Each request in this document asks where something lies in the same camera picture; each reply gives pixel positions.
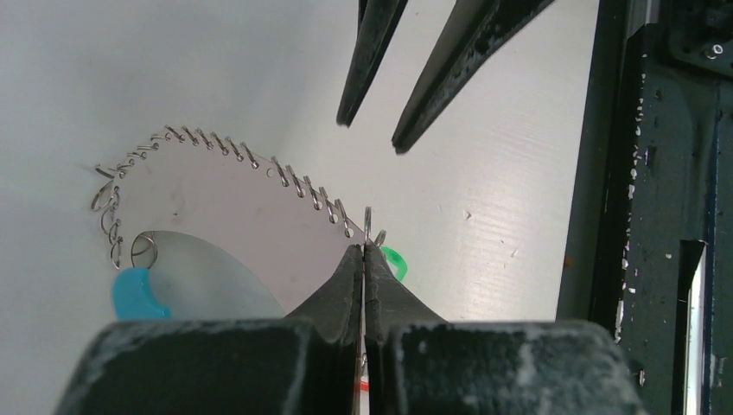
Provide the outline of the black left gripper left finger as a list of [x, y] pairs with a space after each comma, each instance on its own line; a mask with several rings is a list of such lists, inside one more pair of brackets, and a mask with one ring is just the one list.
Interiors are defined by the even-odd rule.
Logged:
[[279, 319], [115, 322], [90, 343], [59, 414], [355, 414], [363, 254]]

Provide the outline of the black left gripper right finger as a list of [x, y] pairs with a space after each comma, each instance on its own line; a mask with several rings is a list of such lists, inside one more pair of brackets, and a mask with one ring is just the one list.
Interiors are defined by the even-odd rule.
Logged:
[[364, 249], [373, 414], [642, 414], [622, 351], [587, 321], [447, 322]]

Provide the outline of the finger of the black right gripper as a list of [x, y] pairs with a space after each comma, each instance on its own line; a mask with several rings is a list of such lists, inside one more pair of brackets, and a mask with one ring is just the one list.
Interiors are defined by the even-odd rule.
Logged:
[[407, 0], [358, 2], [357, 37], [336, 114], [338, 125], [349, 127], [353, 123], [407, 3]]
[[395, 152], [410, 151], [481, 66], [551, 4], [457, 1], [392, 135]]

